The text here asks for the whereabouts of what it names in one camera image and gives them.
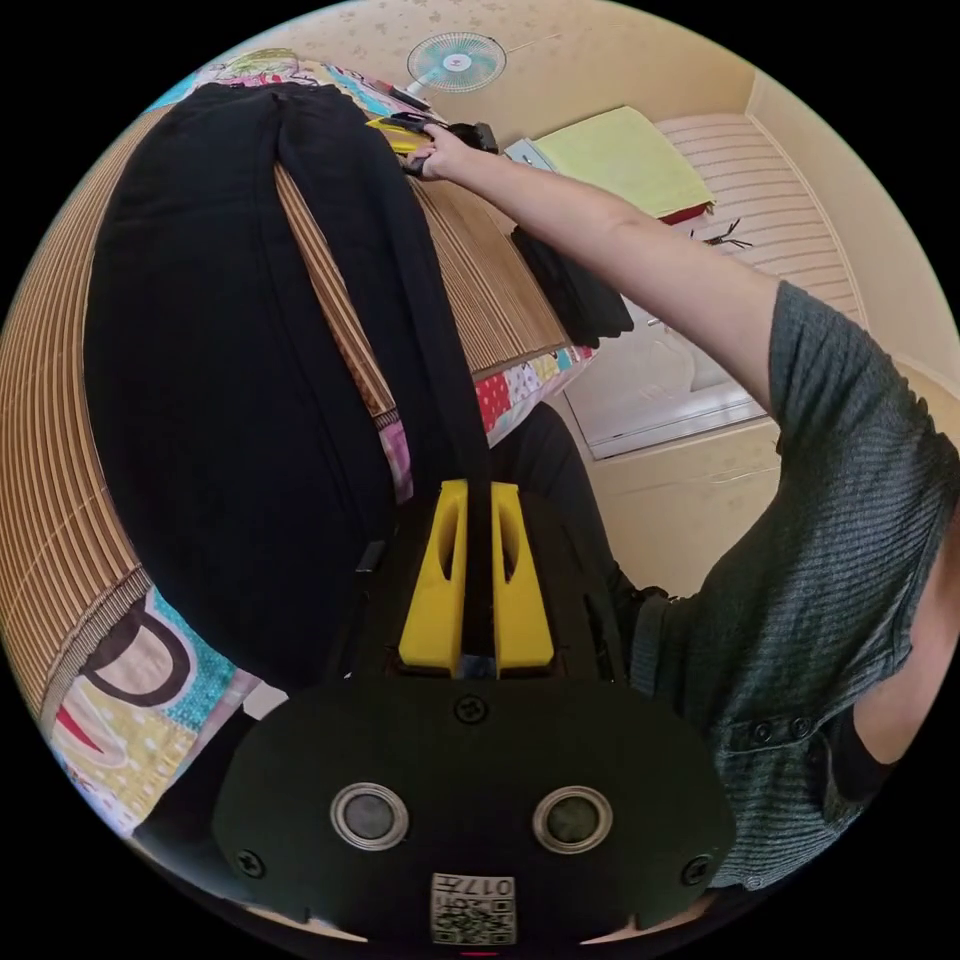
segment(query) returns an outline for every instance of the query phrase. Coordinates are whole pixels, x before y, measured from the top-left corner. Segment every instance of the yellow towel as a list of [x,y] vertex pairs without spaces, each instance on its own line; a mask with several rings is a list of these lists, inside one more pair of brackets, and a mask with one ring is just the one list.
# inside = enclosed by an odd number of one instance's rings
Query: yellow towel
[[633,107],[618,107],[536,141],[554,169],[603,187],[651,217],[714,203],[700,175]]

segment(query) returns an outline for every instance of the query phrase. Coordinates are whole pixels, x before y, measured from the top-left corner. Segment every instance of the wall fan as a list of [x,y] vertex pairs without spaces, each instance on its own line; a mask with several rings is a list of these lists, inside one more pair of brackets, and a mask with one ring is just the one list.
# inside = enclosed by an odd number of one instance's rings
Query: wall fan
[[443,93],[471,93],[503,73],[507,54],[492,37],[478,33],[441,33],[418,43],[407,58],[413,83],[407,93],[425,87]]

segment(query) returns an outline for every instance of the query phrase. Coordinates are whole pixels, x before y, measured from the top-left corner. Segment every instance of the gray shirt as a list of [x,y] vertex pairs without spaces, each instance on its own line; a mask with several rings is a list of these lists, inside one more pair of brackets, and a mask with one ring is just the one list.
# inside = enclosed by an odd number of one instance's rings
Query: gray shirt
[[783,879],[862,812],[824,728],[903,665],[960,498],[957,451],[890,358],[787,283],[770,381],[777,494],[698,594],[643,605],[631,664],[713,752],[737,822],[717,887]]

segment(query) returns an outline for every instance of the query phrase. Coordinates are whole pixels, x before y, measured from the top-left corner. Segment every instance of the qr code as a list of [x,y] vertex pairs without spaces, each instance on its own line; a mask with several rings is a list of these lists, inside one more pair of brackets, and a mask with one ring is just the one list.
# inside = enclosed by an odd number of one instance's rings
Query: qr code
[[435,873],[430,900],[434,943],[491,947],[517,942],[513,877]]

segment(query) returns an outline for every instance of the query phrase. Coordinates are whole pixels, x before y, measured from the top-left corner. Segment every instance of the yellow bracket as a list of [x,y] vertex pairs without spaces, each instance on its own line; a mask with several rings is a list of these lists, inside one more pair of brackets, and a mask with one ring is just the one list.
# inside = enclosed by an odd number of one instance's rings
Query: yellow bracket
[[[497,675],[548,667],[553,641],[517,487],[492,484],[491,514]],[[466,567],[467,484],[451,480],[440,490],[400,639],[400,659],[406,666],[454,676],[460,659]]]
[[504,670],[548,667],[553,659],[553,640],[519,490],[512,483],[492,486],[493,635],[500,676]]
[[406,155],[413,153],[426,143],[433,142],[425,133],[421,135],[405,130],[403,127],[392,126],[389,117],[375,117],[367,121],[367,126],[379,130],[387,138],[387,143],[390,144],[394,153]]
[[454,675],[460,659],[466,576],[467,482],[448,480],[440,488],[400,638],[400,659],[406,666],[447,670]]

